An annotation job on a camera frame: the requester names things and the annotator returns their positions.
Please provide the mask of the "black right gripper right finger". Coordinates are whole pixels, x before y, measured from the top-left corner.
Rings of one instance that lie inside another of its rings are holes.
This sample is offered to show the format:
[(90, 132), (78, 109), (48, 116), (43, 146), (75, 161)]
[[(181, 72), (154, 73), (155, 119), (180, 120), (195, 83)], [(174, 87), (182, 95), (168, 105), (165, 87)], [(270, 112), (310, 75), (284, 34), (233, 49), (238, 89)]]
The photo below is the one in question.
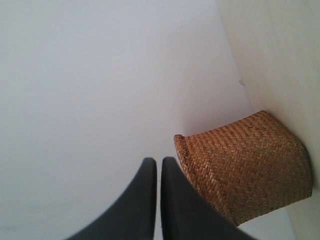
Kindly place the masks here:
[(162, 161), (160, 211), (164, 240), (251, 240), (206, 202), (173, 157)]

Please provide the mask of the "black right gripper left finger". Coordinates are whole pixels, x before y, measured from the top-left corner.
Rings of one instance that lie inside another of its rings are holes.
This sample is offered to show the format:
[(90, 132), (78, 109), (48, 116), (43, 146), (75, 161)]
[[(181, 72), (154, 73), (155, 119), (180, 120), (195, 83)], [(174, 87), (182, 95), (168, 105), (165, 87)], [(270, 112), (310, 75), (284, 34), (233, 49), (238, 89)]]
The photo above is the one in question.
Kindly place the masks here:
[(157, 209), (157, 164), (144, 158), (121, 196), (70, 240), (152, 240)]

